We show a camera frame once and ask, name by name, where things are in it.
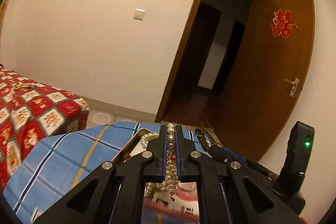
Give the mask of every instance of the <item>pearl necklace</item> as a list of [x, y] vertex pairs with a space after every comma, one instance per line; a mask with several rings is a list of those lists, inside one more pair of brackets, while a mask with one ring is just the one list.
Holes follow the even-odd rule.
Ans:
[[[175, 126], [172, 123], [168, 124], [167, 128], [167, 161], [166, 161], [166, 179], [163, 183], [152, 183], [148, 182], [146, 185], [144, 197], [149, 198], [156, 189], [161, 191], [170, 192], [170, 198], [172, 201], [175, 199], [172, 197], [176, 184], [179, 182], [177, 176], [176, 163], [173, 160], [173, 152], [175, 147]], [[156, 139], [159, 137], [158, 133], [149, 133], [141, 137], [141, 145], [144, 149], [147, 149], [148, 142], [150, 140]]]

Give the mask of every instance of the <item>black device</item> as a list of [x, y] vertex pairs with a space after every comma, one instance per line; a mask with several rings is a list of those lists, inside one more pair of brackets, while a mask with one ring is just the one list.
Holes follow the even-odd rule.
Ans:
[[297, 193], [305, 178], [311, 147], [314, 139], [314, 129], [302, 122], [296, 122], [288, 140], [287, 156], [278, 183], [288, 196]]
[[[299, 135], [305, 132], [311, 136], [311, 128], [301, 125]], [[105, 162], [98, 166], [34, 223], [140, 223], [145, 182], [162, 182], [165, 178], [166, 130], [161, 126], [159, 137], [148, 143], [147, 151], [130, 160]], [[196, 130], [200, 138], [206, 133]], [[290, 144], [299, 139], [292, 138]], [[280, 179], [276, 174], [229, 153], [216, 143], [206, 150], [212, 158], [196, 151], [194, 142], [183, 137], [182, 127], [175, 127], [178, 177], [181, 182], [197, 182], [201, 224], [303, 223], [293, 207], [300, 204], [300, 200], [304, 204], [304, 199], [298, 193], [290, 199], [286, 193], [276, 191], [274, 185], [278, 185]], [[296, 162], [292, 157], [289, 159], [289, 162]], [[304, 168], [299, 170], [305, 171], [306, 164], [301, 166]], [[3, 201], [0, 197], [0, 213], [7, 220], [5, 223], [20, 223]]]

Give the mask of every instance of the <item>wooden door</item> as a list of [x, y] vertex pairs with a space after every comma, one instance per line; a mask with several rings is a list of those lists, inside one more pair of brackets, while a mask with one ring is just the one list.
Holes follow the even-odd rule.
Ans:
[[178, 67], [174, 88], [197, 86], [221, 17], [221, 11], [200, 3]]
[[[275, 21], [282, 26], [277, 27], [274, 12], [281, 15], [280, 10], [284, 17]], [[281, 29], [284, 23], [293, 25], [288, 32]], [[313, 40], [313, 0], [254, 0], [236, 60], [213, 114], [215, 133], [224, 146], [248, 159], [261, 159], [300, 95]], [[293, 81], [296, 77], [300, 82], [290, 97], [292, 85], [285, 79]]]

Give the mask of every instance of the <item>bed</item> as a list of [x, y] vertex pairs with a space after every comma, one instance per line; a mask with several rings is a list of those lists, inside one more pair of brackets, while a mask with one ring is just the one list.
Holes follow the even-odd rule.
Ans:
[[86, 127], [85, 100], [0, 66], [0, 190], [39, 140]]

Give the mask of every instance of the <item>blue checkered blanket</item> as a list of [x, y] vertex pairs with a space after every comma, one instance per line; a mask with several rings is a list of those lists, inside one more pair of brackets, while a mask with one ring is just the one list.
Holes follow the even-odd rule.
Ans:
[[[42, 139], [16, 169], [4, 190], [23, 224], [34, 221], [102, 162], [112, 160], [140, 129], [159, 132], [147, 123], [115, 122]], [[194, 132], [183, 130], [198, 151], [207, 154]]]

